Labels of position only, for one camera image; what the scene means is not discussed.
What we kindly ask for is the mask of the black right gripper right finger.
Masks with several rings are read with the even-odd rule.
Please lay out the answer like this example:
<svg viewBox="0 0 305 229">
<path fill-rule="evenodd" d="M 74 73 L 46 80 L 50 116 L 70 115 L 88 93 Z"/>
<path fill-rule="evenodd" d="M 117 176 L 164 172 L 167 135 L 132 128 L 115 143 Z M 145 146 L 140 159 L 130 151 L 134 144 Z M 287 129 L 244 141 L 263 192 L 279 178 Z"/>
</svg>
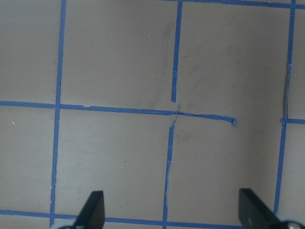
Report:
<svg viewBox="0 0 305 229">
<path fill-rule="evenodd" d="M 239 189 L 238 218 L 245 229 L 303 229 L 304 224 L 290 219 L 279 219 L 250 189 Z"/>
</svg>

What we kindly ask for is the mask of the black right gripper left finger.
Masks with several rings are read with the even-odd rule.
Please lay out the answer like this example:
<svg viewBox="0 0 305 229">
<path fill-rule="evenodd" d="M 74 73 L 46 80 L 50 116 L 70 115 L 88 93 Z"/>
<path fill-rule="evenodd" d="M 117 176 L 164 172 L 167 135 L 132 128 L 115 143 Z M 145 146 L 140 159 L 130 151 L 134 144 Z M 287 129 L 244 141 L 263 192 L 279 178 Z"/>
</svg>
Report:
<svg viewBox="0 0 305 229">
<path fill-rule="evenodd" d="M 93 191 L 75 220 L 57 223 L 52 229 L 102 229 L 105 223 L 103 191 Z"/>
</svg>

